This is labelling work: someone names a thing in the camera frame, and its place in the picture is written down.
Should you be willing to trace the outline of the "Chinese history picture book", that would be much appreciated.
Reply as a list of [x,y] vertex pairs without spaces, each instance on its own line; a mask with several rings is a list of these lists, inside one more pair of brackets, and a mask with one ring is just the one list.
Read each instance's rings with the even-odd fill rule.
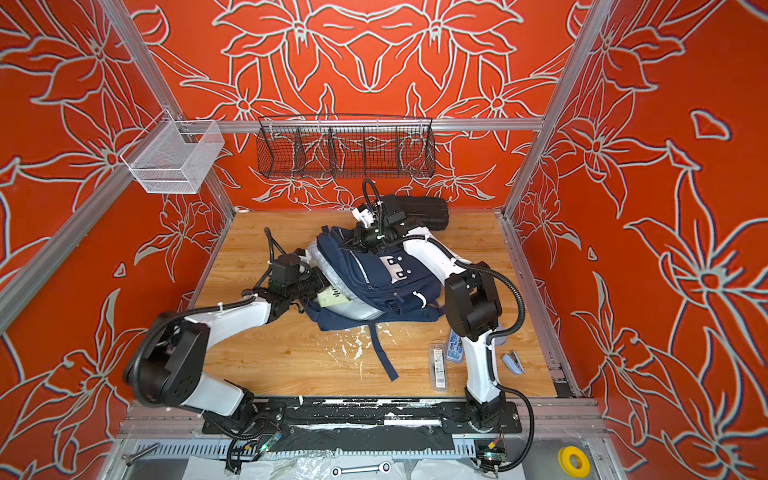
[[322,308],[330,308],[349,304],[352,300],[334,286],[329,286],[317,294],[317,302]]

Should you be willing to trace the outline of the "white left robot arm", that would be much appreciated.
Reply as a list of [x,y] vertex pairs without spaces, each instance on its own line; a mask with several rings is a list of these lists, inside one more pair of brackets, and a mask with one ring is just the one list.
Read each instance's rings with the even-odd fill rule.
[[204,372],[208,350],[247,330],[276,321],[291,306],[330,286],[301,250],[273,260],[265,286],[230,303],[158,316],[124,370],[124,382],[147,407],[180,408],[211,422],[243,425],[258,415],[253,394]]

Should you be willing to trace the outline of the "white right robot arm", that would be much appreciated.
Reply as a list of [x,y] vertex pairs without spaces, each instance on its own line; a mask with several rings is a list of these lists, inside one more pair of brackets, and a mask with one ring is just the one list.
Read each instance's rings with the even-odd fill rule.
[[485,263],[471,263],[434,236],[449,225],[447,202],[434,197],[387,195],[352,211],[357,221],[345,245],[382,252],[402,247],[444,286],[448,323],[461,339],[470,424],[488,431],[499,424],[511,388],[501,384],[494,341],[523,326],[525,305],[507,277]]

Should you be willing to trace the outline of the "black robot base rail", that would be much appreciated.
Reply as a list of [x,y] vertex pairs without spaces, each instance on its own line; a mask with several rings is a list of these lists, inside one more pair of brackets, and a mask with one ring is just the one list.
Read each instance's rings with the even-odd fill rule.
[[245,400],[230,417],[206,420],[203,431],[213,434],[219,424],[236,432],[258,414],[267,418],[271,429],[429,427],[448,434],[523,431],[514,404],[508,403],[499,414],[482,419],[466,399],[459,397],[256,397]]

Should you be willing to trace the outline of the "navy blue student backpack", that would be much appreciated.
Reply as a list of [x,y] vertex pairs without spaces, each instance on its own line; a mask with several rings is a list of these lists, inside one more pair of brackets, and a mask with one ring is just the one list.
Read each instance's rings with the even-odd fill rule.
[[374,351],[390,380],[398,373],[381,346],[380,323],[432,323],[442,316],[438,300],[442,283],[419,260],[401,247],[379,253],[343,247],[351,231],[338,226],[322,228],[309,245],[310,264],[320,268],[330,286],[352,300],[322,308],[317,297],[304,308],[322,331],[369,330]]

